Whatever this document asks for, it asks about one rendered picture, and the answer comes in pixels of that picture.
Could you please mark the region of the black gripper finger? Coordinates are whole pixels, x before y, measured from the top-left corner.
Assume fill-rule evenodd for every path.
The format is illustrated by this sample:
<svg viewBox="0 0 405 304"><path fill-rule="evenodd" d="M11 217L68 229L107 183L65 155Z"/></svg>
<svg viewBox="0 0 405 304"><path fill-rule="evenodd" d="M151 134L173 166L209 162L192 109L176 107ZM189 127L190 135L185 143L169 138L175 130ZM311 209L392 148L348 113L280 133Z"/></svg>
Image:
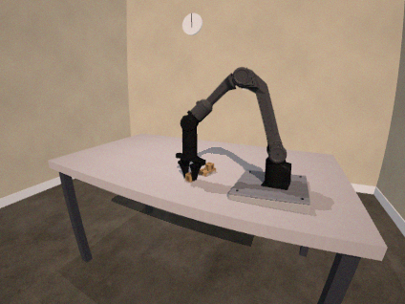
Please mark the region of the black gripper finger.
<svg viewBox="0 0 405 304"><path fill-rule="evenodd" d="M196 165L198 165L198 166L196 167ZM199 174L199 171L202 166L195 162L191 163L189 166L190 166L191 173L192 173L192 181L195 181L198 178L198 174Z"/></svg>
<svg viewBox="0 0 405 304"><path fill-rule="evenodd" d="M180 167L181 167L181 171L182 171L182 174L183 174L183 177L185 178L185 174L186 173L189 173L189 164L190 164L190 162L189 161L182 161L181 159L178 161L178 164L180 165Z"/></svg>

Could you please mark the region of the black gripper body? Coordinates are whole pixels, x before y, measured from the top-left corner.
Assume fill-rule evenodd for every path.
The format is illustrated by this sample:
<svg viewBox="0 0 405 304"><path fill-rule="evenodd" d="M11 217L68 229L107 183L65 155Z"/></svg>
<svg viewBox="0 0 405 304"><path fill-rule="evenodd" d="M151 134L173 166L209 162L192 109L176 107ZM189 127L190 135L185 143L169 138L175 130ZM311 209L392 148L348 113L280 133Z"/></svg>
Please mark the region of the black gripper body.
<svg viewBox="0 0 405 304"><path fill-rule="evenodd" d="M183 153L183 155L182 155ZM180 158L182 161L190 161L205 165L206 160L197 156L197 146L196 147L182 147L182 153L176 153L176 158Z"/></svg>

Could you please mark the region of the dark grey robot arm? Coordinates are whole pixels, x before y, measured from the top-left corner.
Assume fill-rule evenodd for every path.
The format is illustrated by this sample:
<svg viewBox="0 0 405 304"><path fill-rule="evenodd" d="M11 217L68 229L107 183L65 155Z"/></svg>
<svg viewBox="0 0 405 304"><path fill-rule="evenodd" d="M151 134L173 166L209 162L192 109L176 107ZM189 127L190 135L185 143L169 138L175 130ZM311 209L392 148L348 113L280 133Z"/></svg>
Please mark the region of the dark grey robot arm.
<svg viewBox="0 0 405 304"><path fill-rule="evenodd" d="M266 83L252 70L245 67L237 68L215 89L207 98L196 102L193 109L187 112L181 119L182 146L197 146L197 126L211 111L212 106L226 92L234 90L237 85L243 89L250 89L256 93L259 102L266 137L269 141L266 151L269 153L266 158L265 180L261 186L288 190L291 176L291 163L286 162L287 150L282 145L279 135L274 110ZM248 87L248 88L246 88ZM193 132L191 132L193 130Z"/></svg>

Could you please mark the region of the tan cube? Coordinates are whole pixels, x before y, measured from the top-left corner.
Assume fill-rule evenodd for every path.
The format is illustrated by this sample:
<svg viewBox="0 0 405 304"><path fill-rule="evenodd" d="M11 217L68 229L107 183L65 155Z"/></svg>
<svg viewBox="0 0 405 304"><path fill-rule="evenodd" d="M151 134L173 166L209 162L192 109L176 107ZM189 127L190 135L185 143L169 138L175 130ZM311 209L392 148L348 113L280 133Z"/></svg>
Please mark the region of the tan cube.
<svg viewBox="0 0 405 304"><path fill-rule="evenodd" d="M192 181L191 172L185 174L185 180L188 181L189 183L194 182L194 181Z"/></svg>
<svg viewBox="0 0 405 304"><path fill-rule="evenodd" d="M205 170L211 170L214 168L214 163L206 163L205 164Z"/></svg>

